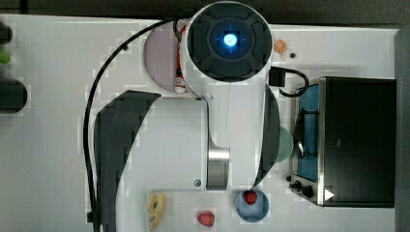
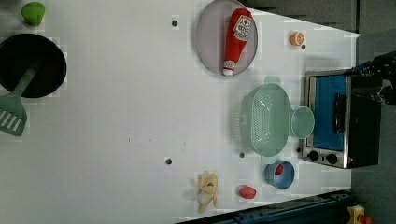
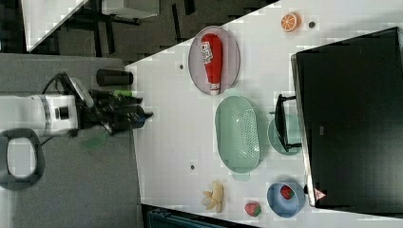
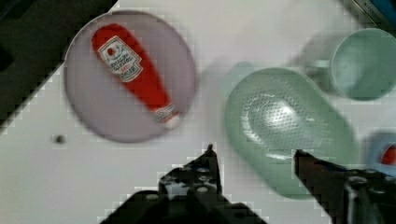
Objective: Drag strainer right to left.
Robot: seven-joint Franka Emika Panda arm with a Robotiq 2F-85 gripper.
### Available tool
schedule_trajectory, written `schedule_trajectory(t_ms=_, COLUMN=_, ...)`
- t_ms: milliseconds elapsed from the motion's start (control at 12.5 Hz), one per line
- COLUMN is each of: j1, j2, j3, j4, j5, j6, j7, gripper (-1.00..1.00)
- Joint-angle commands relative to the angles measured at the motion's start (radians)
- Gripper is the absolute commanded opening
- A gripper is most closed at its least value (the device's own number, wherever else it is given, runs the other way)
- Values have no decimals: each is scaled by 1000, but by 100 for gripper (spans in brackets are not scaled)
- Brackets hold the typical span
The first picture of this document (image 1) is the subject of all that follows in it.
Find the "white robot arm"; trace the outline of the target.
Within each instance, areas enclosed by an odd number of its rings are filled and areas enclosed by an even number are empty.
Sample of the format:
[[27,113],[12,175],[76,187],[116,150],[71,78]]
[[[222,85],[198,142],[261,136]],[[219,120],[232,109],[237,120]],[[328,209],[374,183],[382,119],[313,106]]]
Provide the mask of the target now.
[[208,5],[180,43],[187,91],[128,90],[98,114],[98,229],[146,232],[150,194],[258,185],[279,146],[268,85],[274,38],[263,16],[238,2]]

